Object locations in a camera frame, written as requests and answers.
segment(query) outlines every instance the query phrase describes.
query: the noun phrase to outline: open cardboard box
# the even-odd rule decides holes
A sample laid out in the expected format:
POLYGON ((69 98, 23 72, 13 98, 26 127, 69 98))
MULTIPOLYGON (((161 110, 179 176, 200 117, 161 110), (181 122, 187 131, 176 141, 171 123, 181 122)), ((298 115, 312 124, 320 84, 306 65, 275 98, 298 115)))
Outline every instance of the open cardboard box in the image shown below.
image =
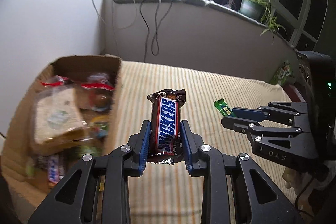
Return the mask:
POLYGON ((110 82, 115 86, 110 111, 109 135, 111 135, 115 123, 114 112, 118 108, 121 92, 120 68, 121 59, 115 56, 62 57, 50 63, 29 87, 12 118, 1 155, 2 175, 8 183, 13 205, 21 222, 27 223, 34 210, 46 197, 46 193, 41 190, 41 187, 33 186, 26 179, 26 162, 30 152, 32 106, 36 93, 41 90, 40 82, 46 81, 54 75, 85 81, 89 75, 96 72, 109 74, 110 82))

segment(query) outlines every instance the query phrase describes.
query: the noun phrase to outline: black cable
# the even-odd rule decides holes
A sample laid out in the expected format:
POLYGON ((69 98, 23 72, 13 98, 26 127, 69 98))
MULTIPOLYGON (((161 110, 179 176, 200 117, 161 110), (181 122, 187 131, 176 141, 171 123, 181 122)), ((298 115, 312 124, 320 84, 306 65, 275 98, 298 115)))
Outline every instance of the black cable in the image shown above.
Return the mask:
POLYGON ((299 212, 299 213, 304 213, 308 216, 310 216, 311 218, 314 218, 311 214, 307 213, 306 211, 303 210, 299 210, 298 208, 298 203, 299 203, 299 198, 302 196, 302 194, 305 192, 305 190, 307 190, 307 188, 309 187, 309 185, 313 182, 314 177, 311 177, 311 179, 309 180, 309 182, 306 184, 306 186, 301 190, 301 192, 297 195, 296 199, 295 199, 295 209, 299 212))
POLYGON ((146 55, 147 55, 147 43, 148 43, 148 38, 149 38, 149 34, 150 34, 150 30, 149 30, 149 25, 147 24, 147 21, 145 20, 145 18, 143 17, 143 14, 142 14, 142 5, 145 3, 146 0, 143 0, 140 4, 140 8, 139 8, 139 11, 140 11, 140 15, 143 19, 143 21, 145 22, 146 26, 147 26, 147 37, 146 37, 146 41, 145 41, 145 55, 144 55, 144 58, 143 58, 143 62, 146 61, 146 55))
POLYGON ((299 213, 303 213, 305 215, 308 215, 310 218, 314 218, 311 214, 307 213, 306 211, 303 211, 303 210, 298 210, 299 213))
POLYGON ((162 21, 166 18, 166 16, 169 14, 172 6, 173 6, 173 3, 174 3, 175 0, 171 0, 171 3, 170 3, 170 6, 167 10, 167 12, 164 14, 164 16, 161 18, 161 20, 159 21, 159 24, 157 24, 157 13, 155 13, 155 34, 153 36, 153 39, 152 39, 152 44, 151 44, 151 50, 152 50, 152 54, 154 56, 157 56, 159 54, 159 42, 158 42, 158 31, 159 31, 159 28, 161 26, 161 23, 162 21), (156 44, 157 44, 157 53, 154 54, 153 52, 153 45, 154 45, 154 40, 156 38, 156 44))
POLYGON ((154 56, 157 56, 160 52, 160 48, 159 48, 159 41, 158 41, 158 11, 159 11, 159 8, 160 8, 160 4, 161 4, 161 1, 162 0, 159 0, 158 4, 157 4, 157 8, 156 8, 156 11, 155 11, 155 35, 153 37, 153 40, 152 40, 152 44, 151 44, 151 51, 152 51, 152 54, 154 56), (154 45, 154 38, 156 39, 156 46, 157 46, 157 52, 154 53, 153 52, 153 45, 154 45))

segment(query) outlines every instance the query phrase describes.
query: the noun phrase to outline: green snack bar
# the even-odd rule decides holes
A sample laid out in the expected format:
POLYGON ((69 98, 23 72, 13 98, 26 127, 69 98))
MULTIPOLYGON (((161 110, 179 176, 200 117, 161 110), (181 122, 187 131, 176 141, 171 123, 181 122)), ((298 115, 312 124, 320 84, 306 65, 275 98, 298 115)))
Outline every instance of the green snack bar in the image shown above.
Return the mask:
POLYGON ((233 113, 233 111, 229 108, 227 103, 224 101, 224 98, 214 102, 213 105, 215 106, 215 108, 219 110, 220 113, 223 114, 223 116, 236 117, 236 115, 233 113))

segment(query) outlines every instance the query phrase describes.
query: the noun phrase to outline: green plant pot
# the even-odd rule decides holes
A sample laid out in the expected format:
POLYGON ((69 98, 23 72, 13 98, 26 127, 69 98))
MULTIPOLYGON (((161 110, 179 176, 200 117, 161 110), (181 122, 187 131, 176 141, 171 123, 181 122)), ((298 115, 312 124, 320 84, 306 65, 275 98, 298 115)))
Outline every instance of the green plant pot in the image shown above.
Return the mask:
POLYGON ((260 21, 266 8, 250 0, 243 0, 239 12, 249 18, 260 21))

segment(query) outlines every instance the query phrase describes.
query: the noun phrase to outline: striped fabric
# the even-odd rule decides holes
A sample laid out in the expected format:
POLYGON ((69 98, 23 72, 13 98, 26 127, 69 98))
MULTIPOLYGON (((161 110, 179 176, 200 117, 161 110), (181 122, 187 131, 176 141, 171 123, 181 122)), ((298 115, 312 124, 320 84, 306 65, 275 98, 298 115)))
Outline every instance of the striped fabric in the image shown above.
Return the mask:
MULTIPOLYGON (((280 86, 262 81, 241 79, 214 73, 162 65, 122 62, 122 91, 111 151, 126 144, 130 135, 138 133, 144 119, 151 120, 151 103, 147 95, 172 88, 185 88, 186 104, 181 118, 189 121, 191 130, 200 134, 204 143, 222 153, 251 155, 246 135, 221 126, 222 115, 213 102, 224 97, 229 106, 257 108, 269 101, 290 101, 280 86)), ((264 126, 280 124, 263 122, 264 126)), ((252 155, 285 195, 293 201, 293 190, 285 188, 284 167, 252 155)), ((191 178, 184 162, 171 165, 147 163, 141 178, 129 178, 132 223, 181 224, 200 223, 203 179, 191 178)))

